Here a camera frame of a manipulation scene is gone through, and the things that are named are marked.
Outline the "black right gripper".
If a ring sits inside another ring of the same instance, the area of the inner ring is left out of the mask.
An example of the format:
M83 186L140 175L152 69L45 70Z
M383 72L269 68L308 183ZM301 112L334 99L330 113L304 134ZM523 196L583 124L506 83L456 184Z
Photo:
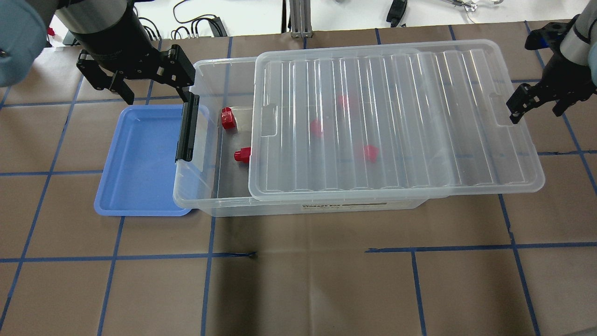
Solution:
M537 84L520 84L507 100L513 124L518 124L527 112L546 101L555 101L552 112L561 117L576 102L586 101L596 94L588 65L590 40L578 33L575 23L549 22L527 36L526 49L550 49L553 55Z

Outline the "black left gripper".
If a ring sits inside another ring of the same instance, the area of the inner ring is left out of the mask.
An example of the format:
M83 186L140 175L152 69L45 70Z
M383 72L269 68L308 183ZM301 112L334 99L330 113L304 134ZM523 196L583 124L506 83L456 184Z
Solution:
M83 50L76 66L94 89L108 89L128 105L134 104L135 94L126 79L151 79L180 89L184 109L192 110L196 105L196 94L189 89L194 85L194 66L178 44L173 44L164 51L150 47L131 55L121 54L110 59L100 59L98 55L94 56Z

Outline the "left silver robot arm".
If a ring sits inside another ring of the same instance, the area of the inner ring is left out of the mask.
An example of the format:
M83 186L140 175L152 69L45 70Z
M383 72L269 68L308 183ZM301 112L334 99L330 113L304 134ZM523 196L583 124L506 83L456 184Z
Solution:
M3 0L0 9L1 86L28 76L48 46L58 19L81 45L76 67L98 91L107 90L132 104L128 81L149 79L175 89L186 109L200 98L190 91L195 69L182 47L160 51L152 44L133 0Z

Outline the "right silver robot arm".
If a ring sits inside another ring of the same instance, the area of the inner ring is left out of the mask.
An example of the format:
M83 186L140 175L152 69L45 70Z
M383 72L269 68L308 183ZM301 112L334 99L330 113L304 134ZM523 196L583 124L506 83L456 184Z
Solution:
M540 81L535 85L520 84L506 102L513 124L518 124L530 110L552 101L552 112L560 117L570 106L596 94L589 66L590 38L576 28L579 18L576 15L566 24L550 22L528 34L526 50L548 48L553 55L544 66Z

